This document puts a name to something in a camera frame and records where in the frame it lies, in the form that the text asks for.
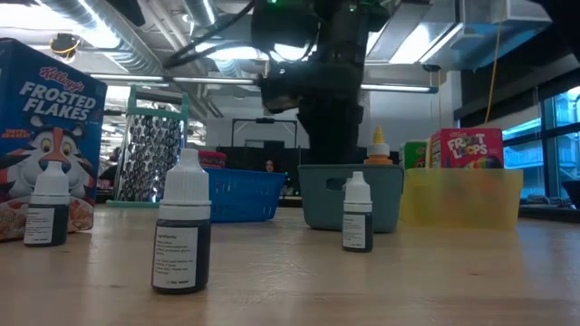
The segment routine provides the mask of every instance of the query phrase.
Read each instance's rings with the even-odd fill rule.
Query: window
[[[503,130],[503,139],[515,139],[521,136],[526,136],[533,133],[538,133],[541,130],[542,120],[540,118],[524,122],[519,126]]]
[[[568,194],[562,187],[562,182],[580,178],[580,135],[578,132],[559,136],[557,138],[557,152],[557,183],[560,186],[560,196],[568,198]]]
[[[507,169],[524,171],[524,188],[521,197],[545,195],[544,152],[542,142],[531,141],[504,148],[504,161]]]
[[[521,196],[568,198],[562,182],[580,179],[580,86],[538,104],[541,118],[520,114],[503,131],[505,168],[524,171]]]
[[[580,105],[580,86],[556,95],[553,101],[556,112],[556,125],[551,127],[563,127],[580,122],[580,112],[578,111],[580,109],[578,108],[578,105]]]

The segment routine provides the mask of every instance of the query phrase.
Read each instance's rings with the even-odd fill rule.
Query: gray plastic bin
[[[343,228],[343,185],[354,171],[362,171],[371,186],[372,223],[375,233],[390,233],[397,227],[404,170],[400,166],[303,165],[298,167],[304,220],[314,229]]]

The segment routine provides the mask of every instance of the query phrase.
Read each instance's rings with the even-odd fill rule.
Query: green box
[[[400,165],[404,169],[425,168],[425,153],[427,151],[427,141],[413,140],[401,145]]]

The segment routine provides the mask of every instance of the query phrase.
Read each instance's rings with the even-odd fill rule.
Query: cable
[[[271,54],[269,54],[269,52],[264,51],[264,50],[259,49],[259,48],[256,48],[252,43],[244,42],[244,41],[237,41],[237,42],[227,42],[227,43],[214,45],[214,46],[207,48],[206,50],[204,50],[200,53],[194,53],[194,54],[190,54],[188,56],[185,56],[183,58],[179,58],[178,60],[172,62],[172,65],[170,67],[177,67],[177,66],[189,63],[189,62],[194,62],[197,59],[205,58],[205,57],[207,57],[213,53],[216,53],[218,51],[231,49],[231,48],[237,48],[237,47],[241,47],[241,46],[253,47],[253,48],[265,53],[268,56],[268,58],[272,59],[272,56],[271,56]]]
[[[182,56],[191,50],[195,50],[196,46],[211,39],[213,36],[215,36],[219,32],[222,32],[223,30],[227,29],[229,26],[231,26],[232,24],[234,24],[235,22],[240,20],[242,17],[244,17],[247,13],[249,13],[252,10],[252,8],[254,8],[254,0],[251,0],[250,3],[244,7],[244,9],[242,9],[239,13],[235,14],[232,17],[232,19],[230,19],[229,21],[227,21],[227,22],[223,23],[222,25],[218,26],[217,28],[203,34],[198,39],[196,39],[194,42],[189,43],[188,45],[181,48],[179,51],[173,53],[168,58],[168,60],[164,62],[163,66],[165,68],[173,68],[173,67],[177,67],[177,66],[180,66],[182,64],[185,64],[187,62],[197,60],[198,58],[201,58],[202,56],[198,56],[197,53],[192,54],[190,56],[187,56],[185,58],[182,58]]]
[[[66,49],[66,50],[54,50],[54,49],[53,49],[53,41],[54,41],[54,40],[51,40],[51,41],[50,41],[50,43],[49,43],[48,45],[49,45],[49,47],[51,48],[51,51],[52,51],[54,54],[67,54],[67,55],[68,55],[68,54],[69,54],[69,53],[71,53],[72,51],[76,50],[76,48],[78,48],[78,47],[79,47],[79,44],[81,44],[81,40],[78,40],[78,41],[76,42],[76,44],[75,44],[75,45],[71,46],[70,48],[68,48],[68,49]]]
[[[317,42],[318,42],[318,36],[316,36],[316,40],[315,41],[312,41],[312,42],[310,42],[310,44],[308,44],[308,47],[306,48],[306,51],[304,51],[304,54],[299,59],[296,59],[296,60],[288,60],[288,59],[286,59],[284,56],[282,56],[282,54],[280,54],[276,50],[272,50],[272,52],[276,53],[280,58],[282,58],[286,62],[301,62],[302,60],[305,59],[305,57],[307,57],[312,52],[312,49],[314,49],[314,45]]]
[[[486,113],[486,120],[484,123],[489,121],[489,113],[491,112],[491,102],[493,101],[493,90],[496,86],[496,74],[498,72],[498,58],[499,58],[499,41],[501,41],[501,25],[506,19],[508,7],[508,0],[504,2],[503,8],[501,9],[501,20],[498,24],[498,37],[496,39],[496,54],[493,60],[493,70],[491,71],[491,85],[489,86],[489,100],[488,100],[488,112]]]

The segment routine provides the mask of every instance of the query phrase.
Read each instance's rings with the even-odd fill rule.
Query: red item
[[[199,151],[199,164],[203,168],[225,168],[226,158],[224,153],[209,150]]]
[[[503,168],[501,129],[442,129],[431,137],[433,168]]]

